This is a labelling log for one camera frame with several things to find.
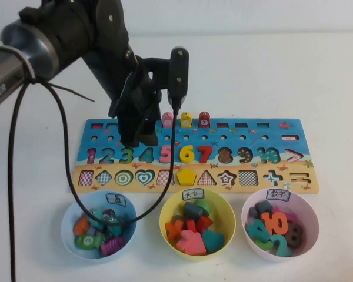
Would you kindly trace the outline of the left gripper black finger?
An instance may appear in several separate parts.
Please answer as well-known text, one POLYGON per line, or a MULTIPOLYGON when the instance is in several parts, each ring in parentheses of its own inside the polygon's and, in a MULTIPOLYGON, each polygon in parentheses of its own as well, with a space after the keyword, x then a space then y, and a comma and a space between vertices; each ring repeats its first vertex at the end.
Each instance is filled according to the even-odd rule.
POLYGON ((118 132, 121 136, 121 143, 125 147, 138 147, 139 140, 137 131, 140 120, 138 118, 119 117, 118 132))
POLYGON ((145 146, 158 146, 158 137, 155 132, 156 122, 146 119, 141 129, 141 143, 145 146))

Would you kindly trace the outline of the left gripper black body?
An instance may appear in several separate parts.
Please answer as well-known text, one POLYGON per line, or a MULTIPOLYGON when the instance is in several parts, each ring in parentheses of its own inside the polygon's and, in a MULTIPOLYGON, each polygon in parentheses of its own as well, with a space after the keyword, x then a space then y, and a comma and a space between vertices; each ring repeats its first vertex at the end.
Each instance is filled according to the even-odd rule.
POLYGON ((108 112, 111 118, 125 113, 149 118, 161 116, 162 83, 149 76, 161 66, 161 58, 143 58, 129 44, 121 48, 96 44, 89 51, 89 69, 111 100, 108 112))

